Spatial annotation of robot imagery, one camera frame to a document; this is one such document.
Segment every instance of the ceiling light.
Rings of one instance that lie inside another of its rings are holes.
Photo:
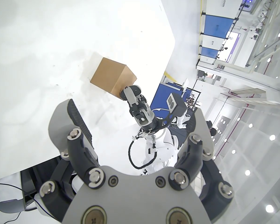
[[[268,212],[268,213],[272,213],[272,212],[274,212],[274,208],[273,208],[273,206],[272,205],[267,205],[266,206],[266,211]]]
[[[270,136],[270,141],[273,141],[275,139],[276,139],[276,136],[274,134]]]

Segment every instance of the sign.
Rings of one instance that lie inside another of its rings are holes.
[[[224,6],[225,6],[225,3],[226,3],[226,0],[222,0],[221,6],[224,7]]]

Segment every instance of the cardboard box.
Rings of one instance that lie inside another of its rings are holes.
[[[127,65],[103,58],[90,83],[120,98],[120,92],[133,85],[136,79]]]

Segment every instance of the blue partition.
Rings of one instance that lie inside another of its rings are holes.
[[[170,93],[178,93],[182,95],[182,91],[176,90],[174,88],[171,88],[170,86],[164,85],[164,84],[159,84],[158,89],[156,91],[156,94],[154,96],[154,99],[150,105],[150,108],[153,109],[168,109],[167,106],[167,98],[169,97]],[[186,91],[186,93],[183,96],[183,100],[186,101],[186,98],[188,98],[191,94],[191,90]],[[154,110],[154,113],[157,117],[160,118],[165,118],[168,114],[169,111],[166,110]]]
[[[201,48],[201,55],[202,56],[206,56],[206,57],[210,57],[210,58],[216,58],[217,54],[218,54],[217,49],[210,49],[210,48],[206,48],[206,47]]]
[[[233,24],[233,21],[233,18],[206,15],[204,34],[218,38],[226,38],[226,35]]]

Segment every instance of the white tabletop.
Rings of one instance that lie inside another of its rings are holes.
[[[0,0],[0,178],[59,155],[47,127],[68,98],[104,154],[100,138],[135,121],[89,83],[98,54],[127,64],[151,102],[173,48],[160,0]]]

